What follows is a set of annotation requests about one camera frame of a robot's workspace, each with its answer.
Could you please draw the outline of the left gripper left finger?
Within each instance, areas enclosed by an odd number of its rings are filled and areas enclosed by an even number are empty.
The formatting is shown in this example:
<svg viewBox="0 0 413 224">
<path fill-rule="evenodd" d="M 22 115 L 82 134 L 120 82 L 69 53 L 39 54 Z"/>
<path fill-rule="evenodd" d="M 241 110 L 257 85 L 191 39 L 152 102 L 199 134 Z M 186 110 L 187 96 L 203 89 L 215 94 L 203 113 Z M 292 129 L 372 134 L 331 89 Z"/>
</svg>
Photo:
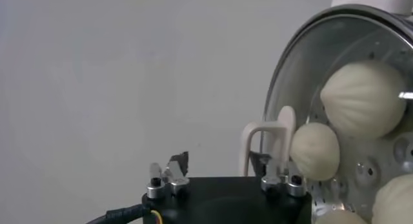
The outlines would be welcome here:
<svg viewBox="0 0 413 224">
<path fill-rule="evenodd" d="M 151 163 L 149 168 L 150 180 L 146 186 L 146 195 L 149 199 L 161 199 L 166 194 L 169 185 L 170 193 L 178 196 L 185 192 L 190 180 L 188 172 L 189 153 L 187 151 L 173 155 L 164 170 L 158 163 Z"/>
</svg>

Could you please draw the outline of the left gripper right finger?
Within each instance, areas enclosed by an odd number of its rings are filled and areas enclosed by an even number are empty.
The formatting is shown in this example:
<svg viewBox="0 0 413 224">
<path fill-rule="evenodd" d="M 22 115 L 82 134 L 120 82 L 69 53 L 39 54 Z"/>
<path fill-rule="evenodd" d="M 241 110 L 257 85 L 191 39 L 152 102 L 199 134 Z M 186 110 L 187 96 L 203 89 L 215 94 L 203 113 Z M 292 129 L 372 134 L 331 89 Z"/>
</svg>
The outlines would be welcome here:
<svg viewBox="0 0 413 224">
<path fill-rule="evenodd" d="M 291 196 L 302 198 L 306 195 L 301 176 L 282 171 L 280 162 L 269 154 L 250 152 L 250 162 L 257 177 L 261 178 L 261 190 L 266 196 Z"/>
</svg>

